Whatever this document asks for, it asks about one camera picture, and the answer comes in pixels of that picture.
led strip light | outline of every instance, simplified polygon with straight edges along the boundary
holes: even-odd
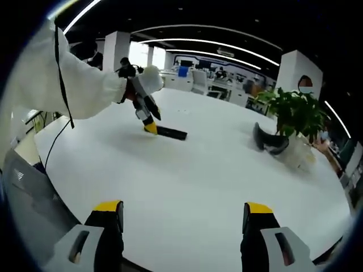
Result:
[[[262,58],[262,59],[264,59],[264,60],[266,60],[266,61],[268,61],[268,62],[270,62],[272,64],[275,64],[276,66],[280,66],[280,64],[278,64],[277,62],[272,61],[271,59],[269,59],[267,57],[264,57],[264,56],[261,56],[260,54],[257,54],[255,52],[252,52],[252,51],[249,51],[247,49],[240,48],[240,47],[237,47],[237,46],[217,42],[217,41],[206,41],[206,40],[198,40],[198,39],[182,39],[182,38],[173,39],[173,38],[170,38],[170,39],[146,40],[146,41],[140,41],[138,43],[139,44],[146,44],[146,43],[149,43],[149,42],[153,43],[153,42],[159,42],[159,41],[194,41],[194,42],[198,42],[198,43],[201,42],[201,43],[207,43],[207,44],[217,44],[217,45],[220,45],[220,46],[225,46],[225,47],[237,49],[237,50],[240,50],[240,51],[244,51],[244,52],[252,54],[252,55],[254,55],[256,57]]]
[[[63,33],[66,35],[66,33],[71,29],[71,27],[84,15],[86,14],[91,8],[93,8],[95,5],[97,5],[101,0],[93,0],[87,7],[85,7],[73,20],[72,22],[67,25],[67,27],[64,29]]]
[[[338,114],[335,112],[335,110],[329,105],[328,101],[325,101],[325,104],[328,106],[328,108],[330,108],[330,110],[334,113],[335,117],[338,119],[338,121],[340,122],[340,124],[342,125],[343,129],[345,130],[345,132],[348,134],[349,139],[351,139],[351,135],[347,129],[347,127],[345,126],[345,124],[343,123],[343,121],[340,119],[340,117],[338,116]]]
[[[204,55],[210,55],[210,56],[214,56],[214,57],[219,57],[219,58],[226,58],[227,60],[231,60],[231,61],[237,61],[246,65],[249,65],[253,68],[256,68],[258,70],[261,70],[260,67],[250,64],[246,61],[240,61],[239,59],[235,59],[235,58],[230,58],[230,57],[226,57],[223,55],[219,55],[219,54],[214,54],[214,53],[208,53],[208,52],[202,52],[202,51],[195,51],[195,50],[182,50],[182,49],[167,49],[166,51],[168,52],[186,52],[186,53],[196,53],[196,54],[204,54]]]

white wall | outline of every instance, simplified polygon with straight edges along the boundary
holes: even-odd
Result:
[[[186,61],[192,61],[196,65],[199,63],[200,59],[205,60],[205,61],[210,61],[210,62],[212,62],[212,67],[217,67],[217,69],[219,69],[219,67],[222,66],[223,69],[227,72],[245,75],[246,79],[244,80],[244,83],[249,79],[253,80],[255,75],[257,74],[256,72],[245,69],[243,66],[235,65],[231,62],[222,61],[222,60],[216,59],[216,58],[209,58],[209,57],[198,56],[198,55],[187,55],[187,54],[174,54],[174,56],[176,56],[176,60],[179,61],[179,63],[181,60],[186,60]],[[258,77],[260,80],[263,78],[263,76],[261,74],[258,74]],[[266,79],[267,79],[267,86],[270,84],[274,84],[276,82],[272,78],[269,78],[267,76],[264,76],[264,77],[266,77]]]
[[[313,96],[319,99],[323,72],[297,50],[282,55],[276,87],[281,87],[285,92],[297,90],[298,82],[303,75],[307,75],[311,79]]]
[[[349,161],[345,169],[345,172],[348,177],[350,177],[353,174],[354,170],[357,168],[362,155],[363,155],[363,147],[360,144],[360,142],[358,142],[356,148],[354,149],[351,160]]]

white table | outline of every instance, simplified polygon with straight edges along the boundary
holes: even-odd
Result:
[[[70,211],[84,222],[99,202],[124,201],[124,257],[157,272],[241,271],[243,205],[273,209],[315,259],[341,238],[350,220],[337,176],[320,156],[312,174],[287,169],[256,151],[251,110],[194,93],[164,89],[154,95],[160,125],[188,132],[186,141],[142,130],[131,102],[75,121],[58,137],[47,173]],[[43,162],[66,124],[36,136]]]

black object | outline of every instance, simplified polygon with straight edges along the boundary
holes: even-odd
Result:
[[[127,65],[116,70],[119,78],[135,77],[136,69],[132,65]]]
[[[123,203],[120,201],[115,211],[92,211],[85,225],[103,227],[95,256],[95,272],[119,272],[123,261]]]
[[[157,126],[157,130],[158,130],[158,135],[181,140],[181,141],[184,141],[188,135],[188,133],[186,133],[186,132],[176,130],[176,129],[169,129],[169,128],[166,128],[163,126]]]
[[[199,68],[207,68],[210,69],[210,61],[199,61]]]
[[[269,271],[268,252],[261,230],[279,227],[273,213],[251,213],[249,205],[244,204],[243,240],[240,244],[242,271]]]
[[[259,149],[264,150],[266,146],[272,155],[282,153],[289,145],[289,138],[281,135],[272,135],[264,132],[259,123],[255,123],[254,127],[254,140]]]
[[[193,66],[193,62],[192,61],[180,61],[180,65],[184,66],[184,67],[191,67],[191,66]]]
[[[92,67],[97,67],[102,71],[102,63],[103,63],[103,55],[100,52],[96,52],[96,54],[92,57],[90,61],[87,62],[88,65]]]

white protective sleeve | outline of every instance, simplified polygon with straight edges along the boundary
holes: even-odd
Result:
[[[54,23],[46,21],[20,55],[12,72],[12,83],[18,91],[17,102],[26,108],[61,112],[68,116],[60,89],[54,33]],[[79,60],[69,52],[68,41],[60,29],[58,37],[60,68],[72,117],[89,118],[111,102],[120,102],[125,92],[126,79],[119,78],[113,72],[100,71]]]

